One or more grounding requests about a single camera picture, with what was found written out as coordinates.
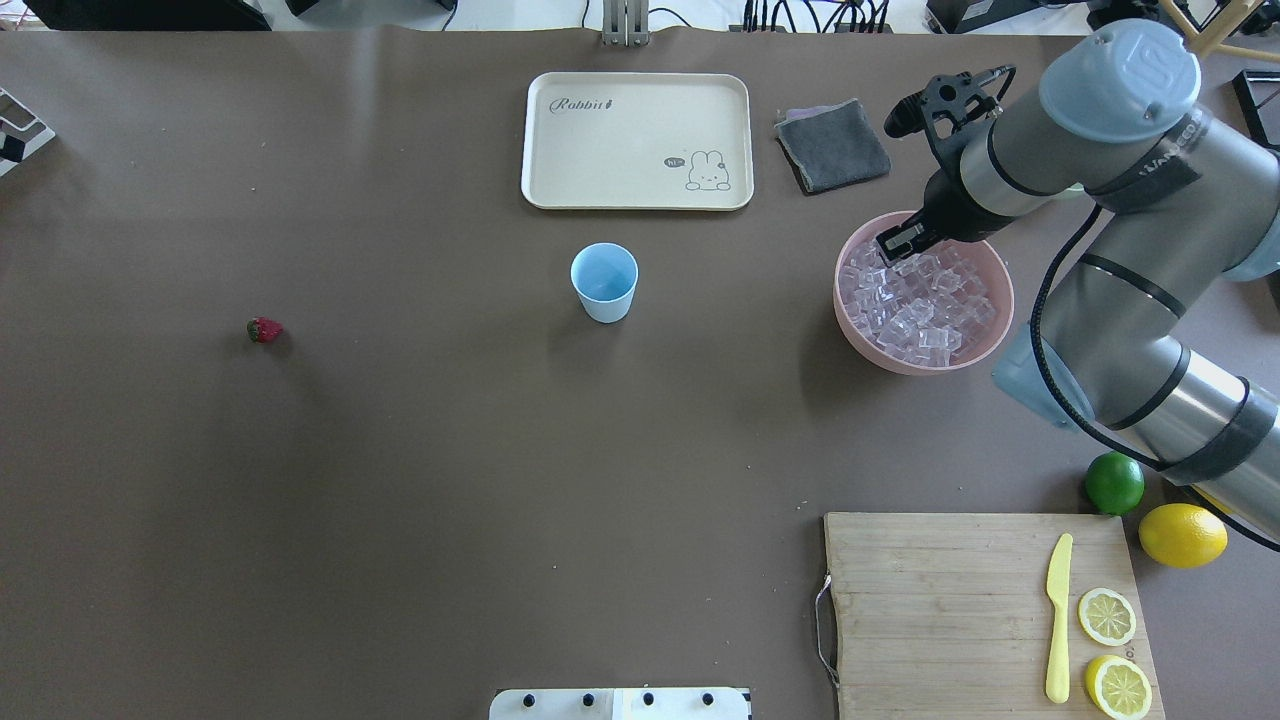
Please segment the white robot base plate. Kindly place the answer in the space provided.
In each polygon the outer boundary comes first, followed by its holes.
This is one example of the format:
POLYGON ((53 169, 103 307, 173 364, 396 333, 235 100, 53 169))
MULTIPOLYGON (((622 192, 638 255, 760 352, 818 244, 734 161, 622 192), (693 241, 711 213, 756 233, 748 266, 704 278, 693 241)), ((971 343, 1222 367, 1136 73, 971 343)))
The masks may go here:
POLYGON ((712 685, 500 691, 489 719, 751 719, 749 689, 712 685))

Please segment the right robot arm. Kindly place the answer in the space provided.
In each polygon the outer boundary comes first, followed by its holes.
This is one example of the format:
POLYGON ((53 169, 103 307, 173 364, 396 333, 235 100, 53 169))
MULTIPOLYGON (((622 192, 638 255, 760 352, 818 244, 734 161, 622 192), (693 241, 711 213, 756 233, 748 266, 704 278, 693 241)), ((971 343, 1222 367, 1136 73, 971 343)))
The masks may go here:
POLYGON ((884 132, 924 132, 940 168, 881 255, 982 241, 1082 188, 1110 220, 1065 274, 1071 247, 1057 252, 997 386, 1056 425, 1130 439, 1276 547, 1277 397, 1172 328, 1215 281, 1276 272, 1277 154, 1198 104, 1197 56, 1155 20, 1097 29, 1004 109, 986 86, 1011 76, 936 76, 892 110, 884 132))

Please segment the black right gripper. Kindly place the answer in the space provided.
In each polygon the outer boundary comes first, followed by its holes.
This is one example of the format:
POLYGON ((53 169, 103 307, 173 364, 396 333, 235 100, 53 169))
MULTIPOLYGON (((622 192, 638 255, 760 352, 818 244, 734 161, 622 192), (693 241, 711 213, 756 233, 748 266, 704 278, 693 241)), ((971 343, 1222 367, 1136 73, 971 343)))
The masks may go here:
POLYGON ((988 131, 1004 109, 1000 101, 1018 69, 998 65, 954 76, 934 76, 902 100, 884 122, 892 138, 924 133, 940 169, 928 179, 923 204, 905 222, 877 234, 884 263, 901 263, 936 245, 936 236, 989 236, 1010 219, 975 201, 961 177, 963 151, 988 131))

